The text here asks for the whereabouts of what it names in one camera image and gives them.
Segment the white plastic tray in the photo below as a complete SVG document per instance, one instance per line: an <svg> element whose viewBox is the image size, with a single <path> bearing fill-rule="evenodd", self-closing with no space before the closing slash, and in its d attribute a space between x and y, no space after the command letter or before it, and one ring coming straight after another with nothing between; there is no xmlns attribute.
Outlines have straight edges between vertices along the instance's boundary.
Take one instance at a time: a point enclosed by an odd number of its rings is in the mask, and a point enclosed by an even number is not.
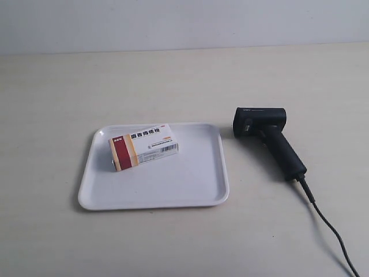
<svg viewBox="0 0 369 277"><path fill-rule="evenodd" d="M110 125L91 143L78 192L88 211L210 207L228 198L229 183L219 128L202 122L171 123L179 153L116 171L109 139L150 124Z"/></svg>

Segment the black handheld barcode scanner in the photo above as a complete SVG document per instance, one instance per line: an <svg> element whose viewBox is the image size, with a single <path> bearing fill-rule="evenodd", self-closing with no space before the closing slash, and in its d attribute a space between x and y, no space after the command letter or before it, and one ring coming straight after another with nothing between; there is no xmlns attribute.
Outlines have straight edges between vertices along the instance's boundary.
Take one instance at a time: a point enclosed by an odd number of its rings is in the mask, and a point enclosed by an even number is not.
<svg viewBox="0 0 369 277"><path fill-rule="evenodd" d="M298 181L305 177L307 168L283 135L286 123L287 114L282 107L238 107L232 127L237 138L260 138L281 169L285 180Z"/></svg>

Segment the white red medicine box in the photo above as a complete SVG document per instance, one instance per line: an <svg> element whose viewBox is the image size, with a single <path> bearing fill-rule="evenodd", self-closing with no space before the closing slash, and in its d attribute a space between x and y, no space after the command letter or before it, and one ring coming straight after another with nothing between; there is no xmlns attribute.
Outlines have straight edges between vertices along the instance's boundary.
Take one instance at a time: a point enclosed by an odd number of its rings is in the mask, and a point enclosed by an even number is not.
<svg viewBox="0 0 369 277"><path fill-rule="evenodd" d="M109 140L116 171L177 154L179 143L168 124L124 134Z"/></svg>

